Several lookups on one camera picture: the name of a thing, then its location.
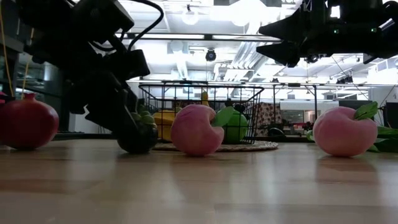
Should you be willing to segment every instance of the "pink peach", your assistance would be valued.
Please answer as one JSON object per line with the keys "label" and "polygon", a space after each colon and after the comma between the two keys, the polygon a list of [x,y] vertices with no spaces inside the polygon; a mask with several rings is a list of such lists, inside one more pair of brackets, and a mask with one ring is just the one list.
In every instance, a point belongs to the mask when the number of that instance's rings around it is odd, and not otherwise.
{"label": "pink peach", "polygon": [[332,156],[351,157],[366,152],[377,138],[371,119],[354,120],[355,110],[339,106],[323,113],[313,127],[316,144]]}
{"label": "pink peach", "polygon": [[224,138],[222,127],[212,127],[216,112],[205,105],[188,105],[176,115],[171,138],[174,146],[191,156],[205,156],[217,151]]}

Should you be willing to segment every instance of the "woven placemat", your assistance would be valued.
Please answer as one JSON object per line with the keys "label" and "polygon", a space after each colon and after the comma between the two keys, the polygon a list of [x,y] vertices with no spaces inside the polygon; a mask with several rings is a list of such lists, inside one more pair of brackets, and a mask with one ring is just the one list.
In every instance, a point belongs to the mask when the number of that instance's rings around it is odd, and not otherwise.
{"label": "woven placemat", "polygon": [[[256,141],[254,144],[223,144],[217,150],[217,152],[254,152],[274,150],[277,148],[278,144],[276,142]],[[158,143],[153,150],[172,152],[178,151],[172,143]]]}

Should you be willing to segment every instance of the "black wire basket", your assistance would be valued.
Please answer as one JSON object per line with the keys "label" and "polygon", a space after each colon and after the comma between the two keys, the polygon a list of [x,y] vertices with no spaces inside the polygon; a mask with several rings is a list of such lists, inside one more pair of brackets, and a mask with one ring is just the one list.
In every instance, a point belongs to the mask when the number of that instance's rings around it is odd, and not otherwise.
{"label": "black wire basket", "polygon": [[258,107],[263,87],[209,85],[207,82],[163,82],[139,85],[139,98],[153,114],[159,140],[171,141],[175,115],[188,105],[207,105],[216,112],[226,106],[235,108],[229,123],[223,126],[223,144],[254,144],[258,123]]}

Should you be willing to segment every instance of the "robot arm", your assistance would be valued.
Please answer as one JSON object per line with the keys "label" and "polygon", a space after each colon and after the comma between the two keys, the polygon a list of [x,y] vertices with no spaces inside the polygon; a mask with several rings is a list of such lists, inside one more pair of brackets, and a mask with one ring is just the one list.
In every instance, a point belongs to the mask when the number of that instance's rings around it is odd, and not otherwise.
{"label": "robot arm", "polygon": [[[162,9],[147,0],[134,0]],[[70,111],[113,132],[128,152],[146,152],[157,142],[157,130],[134,121],[137,96],[126,80],[150,74],[141,50],[127,49],[115,36],[127,32],[134,21],[116,0],[17,0],[21,20],[38,33],[25,51],[37,63],[50,62],[67,74],[73,83],[69,93]],[[111,54],[97,54],[93,46],[108,41]]]}
{"label": "robot arm", "polygon": [[[331,17],[337,6],[340,17]],[[259,29],[282,42],[258,47],[257,52],[288,67],[300,58],[313,63],[337,53],[364,53],[364,63],[369,63],[398,54],[397,22],[395,1],[303,0],[290,17]]]}

